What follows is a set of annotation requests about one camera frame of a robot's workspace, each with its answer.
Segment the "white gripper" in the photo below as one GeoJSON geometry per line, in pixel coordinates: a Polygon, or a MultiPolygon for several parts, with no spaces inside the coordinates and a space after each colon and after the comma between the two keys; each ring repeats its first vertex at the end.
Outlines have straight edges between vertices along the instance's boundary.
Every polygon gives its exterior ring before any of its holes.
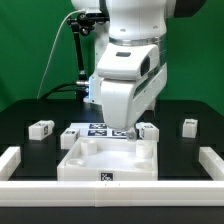
{"type": "MultiPolygon", "coordinates": [[[[157,45],[118,46],[109,43],[97,65],[103,78],[101,102],[109,128],[129,130],[165,87],[167,67],[161,66],[157,45]]],[[[135,140],[134,131],[127,132],[135,140]]]]}

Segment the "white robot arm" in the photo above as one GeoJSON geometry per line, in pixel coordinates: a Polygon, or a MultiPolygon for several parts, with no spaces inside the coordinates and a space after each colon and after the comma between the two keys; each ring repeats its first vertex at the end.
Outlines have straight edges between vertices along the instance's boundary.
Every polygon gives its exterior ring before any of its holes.
{"type": "Polygon", "coordinates": [[[191,17],[207,0],[71,0],[79,32],[95,33],[95,68],[86,103],[106,125],[136,138],[136,122],[167,82],[166,20],[191,17]]]}

